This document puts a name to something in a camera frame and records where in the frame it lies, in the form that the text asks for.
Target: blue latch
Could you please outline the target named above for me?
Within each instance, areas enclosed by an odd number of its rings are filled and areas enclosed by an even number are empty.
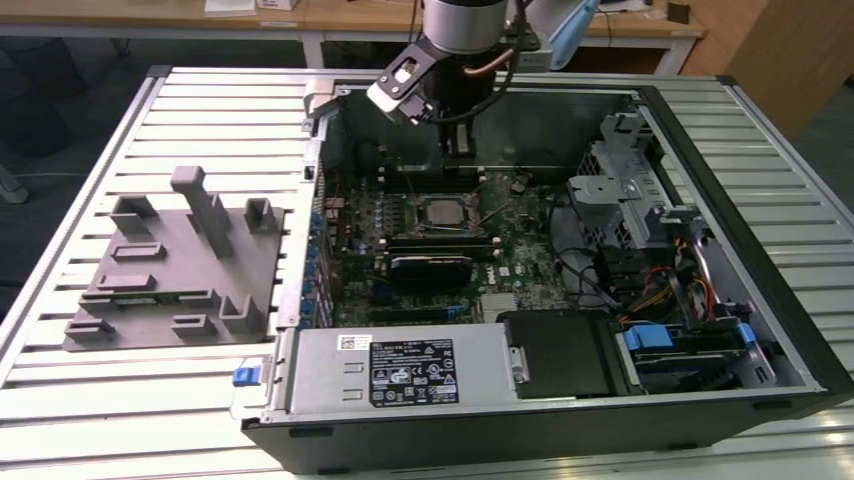
[[[637,325],[623,332],[629,350],[673,347],[673,339],[665,325]]]
[[[303,300],[299,304],[299,313],[302,315],[311,315],[315,311],[315,302],[313,300]]]
[[[262,367],[241,367],[231,377],[235,387],[251,387],[262,384]]]
[[[742,340],[745,340],[745,345],[757,343],[757,334],[754,333],[750,325],[748,325],[746,323],[740,323],[736,328],[738,329],[738,333],[742,336]]]

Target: motherboard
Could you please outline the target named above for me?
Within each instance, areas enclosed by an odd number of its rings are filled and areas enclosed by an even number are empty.
[[[445,185],[397,177],[333,181],[337,327],[481,323],[574,304],[547,243],[551,185],[525,171]]]

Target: barcode sticker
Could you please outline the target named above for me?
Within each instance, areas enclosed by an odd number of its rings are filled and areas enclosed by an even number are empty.
[[[370,350],[373,335],[339,335],[338,336],[338,349],[339,350]]]

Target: sticker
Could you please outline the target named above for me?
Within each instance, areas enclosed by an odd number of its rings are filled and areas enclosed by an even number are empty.
[[[282,28],[295,28],[295,22],[259,22],[262,27],[282,27]]]
[[[371,338],[374,338],[373,335],[339,335],[338,349],[339,350],[370,350]]]
[[[370,378],[377,408],[459,403],[454,342],[371,343]]]

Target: wooden desk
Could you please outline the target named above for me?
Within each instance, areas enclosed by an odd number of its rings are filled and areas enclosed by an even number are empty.
[[[206,18],[205,0],[0,0],[0,35],[299,40],[307,66],[323,68],[325,41],[406,42],[411,5],[410,0],[302,0],[293,11]],[[613,14],[610,33],[607,23],[594,19],[582,46],[666,50],[660,74],[680,73],[705,35],[697,22],[680,25],[644,13]]]
[[[251,17],[207,18],[205,0],[4,0],[0,24],[261,29],[266,22],[285,22],[299,28],[307,7],[303,0],[291,11],[259,9]]]

